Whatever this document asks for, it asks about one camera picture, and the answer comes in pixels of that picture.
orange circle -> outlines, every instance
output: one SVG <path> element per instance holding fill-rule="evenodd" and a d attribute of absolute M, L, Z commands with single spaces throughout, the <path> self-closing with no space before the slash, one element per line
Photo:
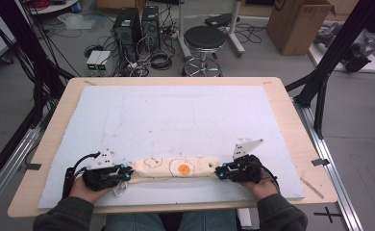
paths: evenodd
<path fill-rule="evenodd" d="M 179 172 L 181 172 L 182 175 L 189 175 L 190 174 L 190 167 L 187 165 L 180 165 L 178 167 Z"/>

wooden table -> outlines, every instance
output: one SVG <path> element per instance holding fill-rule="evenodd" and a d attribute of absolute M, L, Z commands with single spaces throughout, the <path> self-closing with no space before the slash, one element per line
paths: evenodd
<path fill-rule="evenodd" d="M 263 86 L 268 101 L 276 116 L 288 152 L 301 179 L 305 198 L 291 200 L 292 204 L 333 203 L 338 199 L 332 182 L 323 166 L 315 167 L 311 161 L 318 159 L 317 153 L 301 119 L 280 79 L 274 77 L 145 77 L 145 78 L 75 78 L 72 79 L 62 96 L 49 126 L 37 148 L 32 163 L 41 164 L 40 170 L 28 170 L 13 198 L 8 214 L 13 218 L 34 217 L 44 213 L 38 209 L 38 202 L 46 183 L 47 173 L 53 161 L 77 102 L 85 86 L 197 86 L 197 85 L 243 85 Z M 200 203 L 159 206 L 127 206 L 96 208 L 95 213 L 132 213 L 154 211 L 184 211 L 218 208 L 255 207 L 254 202 L 239 201 L 226 203 Z"/>

person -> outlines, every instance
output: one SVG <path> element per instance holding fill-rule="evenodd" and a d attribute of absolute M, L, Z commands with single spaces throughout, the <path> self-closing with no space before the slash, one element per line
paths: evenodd
<path fill-rule="evenodd" d="M 306 230 L 307 216 L 283 198 L 270 178 L 264 177 L 258 184 L 240 183 L 256 197 L 260 218 L 260 231 Z M 94 202 L 110 189 L 100 192 L 90 190 L 82 177 L 78 177 L 69 197 L 45 214 L 36 217 L 34 231 L 89 229 Z M 158 214 L 110 215 L 105 230 L 164 230 Z M 179 230 L 237 230 L 234 210 L 210 210 L 186 212 Z"/>

chair base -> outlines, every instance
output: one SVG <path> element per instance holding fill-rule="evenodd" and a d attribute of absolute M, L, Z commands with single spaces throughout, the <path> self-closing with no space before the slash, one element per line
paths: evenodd
<path fill-rule="evenodd" d="M 183 76 L 189 77 L 221 77 L 220 65 L 213 59 L 192 58 L 185 63 Z"/>

hand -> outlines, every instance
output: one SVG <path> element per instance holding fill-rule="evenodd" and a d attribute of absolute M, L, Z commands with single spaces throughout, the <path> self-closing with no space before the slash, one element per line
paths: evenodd
<path fill-rule="evenodd" d="M 259 184 L 256 184 L 255 182 L 240 182 L 240 184 L 245 188 L 249 189 L 258 201 L 272 194 L 278 193 L 277 187 L 275 187 L 272 180 L 263 170 L 262 180 L 259 182 Z"/>
<path fill-rule="evenodd" d="M 79 197 L 94 204 L 98 198 L 108 193 L 110 190 L 111 189 L 104 189 L 99 192 L 93 191 L 86 186 L 83 177 L 78 177 L 73 183 L 69 196 Z"/>

